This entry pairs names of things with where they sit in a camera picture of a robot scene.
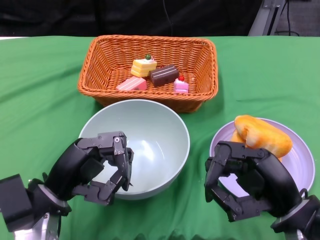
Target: bowl rim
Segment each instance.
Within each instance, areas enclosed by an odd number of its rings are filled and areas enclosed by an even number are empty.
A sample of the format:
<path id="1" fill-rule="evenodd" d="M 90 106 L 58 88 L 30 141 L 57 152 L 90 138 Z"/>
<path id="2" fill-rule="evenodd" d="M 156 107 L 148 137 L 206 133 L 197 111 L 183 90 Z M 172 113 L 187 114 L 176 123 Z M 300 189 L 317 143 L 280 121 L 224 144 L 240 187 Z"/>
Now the bowl rim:
<path id="1" fill-rule="evenodd" d="M 173 111 L 171 108 L 169 108 L 168 106 L 162 104 L 162 103 L 159 103 L 159 102 L 156 102 L 156 101 L 151 101 L 151 100 L 147 100 L 147 99 L 129 99 L 129 100 L 124 100 L 124 101 L 118 101 L 118 102 L 115 102 L 113 104 L 110 104 L 104 108 L 102 108 L 101 110 L 99 110 L 98 112 L 96 112 L 87 122 L 86 124 L 83 126 L 80 134 L 79 134 L 79 138 L 81 138 L 81 135 L 83 134 L 83 131 L 85 130 L 85 128 L 87 127 L 87 125 L 90 123 L 90 121 L 95 118 L 100 112 L 104 111 L 105 109 L 108 109 L 114 105 L 117 105 L 117 104 L 121 104 L 121 103 L 124 103 L 124 102 L 149 102 L 149 103 L 153 103 L 153 104 L 157 104 L 157 105 L 160 105 L 164 108 L 166 108 L 167 110 L 171 111 L 179 120 L 180 122 L 182 123 L 183 127 L 184 127 L 184 130 L 186 132 L 186 135 L 187 135 L 187 151 L 186 151 L 186 154 L 185 154 L 185 157 L 184 157 L 184 160 L 183 162 L 181 163 L 180 167 L 178 168 L 178 170 L 176 172 L 174 172 L 174 174 L 172 174 L 172 176 L 166 180 L 165 182 L 153 187 L 153 188 L 150 188 L 146 191 L 139 191 L 139 192 L 116 192 L 115 194 L 116 195 L 123 195 L 123 196 L 130 196 L 130 195 L 141 195 L 141 194 L 145 194 L 145 193 L 149 193 L 149 192 L 152 192 L 156 189 L 159 189 L 161 188 L 162 186 L 165 186 L 167 183 L 170 183 L 182 170 L 182 168 L 185 166 L 186 162 L 187 162 L 187 159 L 188 159 L 188 156 L 189 156 L 189 151 L 190 151 L 190 135 L 189 135 L 189 131 L 188 131 L 188 128 L 185 124 L 185 122 L 182 120 L 182 118 L 175 112 Z"/>

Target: purple plate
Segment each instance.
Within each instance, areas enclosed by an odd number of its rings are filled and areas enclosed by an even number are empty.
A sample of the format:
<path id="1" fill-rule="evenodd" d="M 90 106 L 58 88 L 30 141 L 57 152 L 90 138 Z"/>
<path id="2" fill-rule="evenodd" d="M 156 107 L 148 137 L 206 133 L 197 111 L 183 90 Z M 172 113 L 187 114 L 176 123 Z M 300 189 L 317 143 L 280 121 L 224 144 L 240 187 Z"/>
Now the purple plate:
<path id="1" fill-rule="evenodd" d="M 260 119 L 275 126 L 277 129 L 280 129 L 291 138 L 293 142 L 292 149 L 282 158 L 282 164 L 293 177 L 298 190 L 300 191 L 301 189 L 305 188 L 309 191 L 315 179 L 316 169 L 314 158 L 312 157 L 312 154 L 306 143 L 294 131 L 286 126 L 269 119 Z M 215 146 L 217 143 L 219 141 L 230 141 L 234 130 L 234 121 L 227 123 L 219 129 L 211 142 L 209 153 L 211 157 L 215 155 Z M 235 196 L 248 196 L 248 193 L 238 185 L 236 179 L 236 175 L 231 174 L 229 177 L 220 177 L 219 181 Z"/>

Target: light green bowl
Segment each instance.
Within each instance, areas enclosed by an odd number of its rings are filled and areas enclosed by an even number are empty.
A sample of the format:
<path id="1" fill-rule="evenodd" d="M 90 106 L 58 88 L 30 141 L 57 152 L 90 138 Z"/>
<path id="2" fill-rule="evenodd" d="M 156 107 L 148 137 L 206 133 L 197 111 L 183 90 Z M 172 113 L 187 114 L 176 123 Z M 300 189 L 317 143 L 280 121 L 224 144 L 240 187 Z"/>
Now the light green bowl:
<path id="1" fill-rule="evenodd" d="M 145 199 L 166 189 L 185 165 L 190 137 L 182 119 L 170 108 L 155 101 L 120 101 L 97 112 L 83 127 L 80 138 L 98 133 L 123 131 L 127 146 L 134 151 L 129 190 L 116 197 Z M 93 180 L 106 183 L 117 168 L 104 163 L 104 170 Z"/>

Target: green cloth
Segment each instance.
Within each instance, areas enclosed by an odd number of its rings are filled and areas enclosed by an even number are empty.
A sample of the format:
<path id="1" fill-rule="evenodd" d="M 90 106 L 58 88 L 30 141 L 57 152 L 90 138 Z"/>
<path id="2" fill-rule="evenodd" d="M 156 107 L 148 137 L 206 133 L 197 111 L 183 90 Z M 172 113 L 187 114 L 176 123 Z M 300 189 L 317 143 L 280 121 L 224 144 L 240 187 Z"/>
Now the green cloth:
<path id="1" fill-rule="evenodd" d="M 275 218 L 229 223 L 215 203 L 206 203 L 205 161 L 217 130 L 237 115 L 272 119 L 309 146 L 319 173 L 320 38 L 209 37 L 218 54 L 218 95 L 192 114 L 181 114 L 191 148 L 185 167 L 159 195 L 116 200 L 103 207 L 70 201 L 61 240 L 279 240 Z M 0 41 L 0 179 L 42 177 L 78 138 L 101 106 L 77 90 L 92 38 L 35 37 Z M 315 178 L 311 194 L 320 197 Z M 0 239 L 13 239 L 0 217 Z"/>

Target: green topping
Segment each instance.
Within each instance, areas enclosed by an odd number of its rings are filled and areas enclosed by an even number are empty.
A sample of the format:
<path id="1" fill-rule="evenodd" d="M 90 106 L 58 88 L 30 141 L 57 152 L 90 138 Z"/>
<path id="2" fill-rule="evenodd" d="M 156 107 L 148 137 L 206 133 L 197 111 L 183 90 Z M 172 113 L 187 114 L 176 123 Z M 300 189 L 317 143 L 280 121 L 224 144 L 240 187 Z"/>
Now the green topping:
<path id="1" fill-rule="evenodd" d="M 146 54 L 146 55 L 145 55 L 145 59 L 146 59 L 146 60 L 150 60 L 150 59 L 151 59 L 151 54 Z"/>

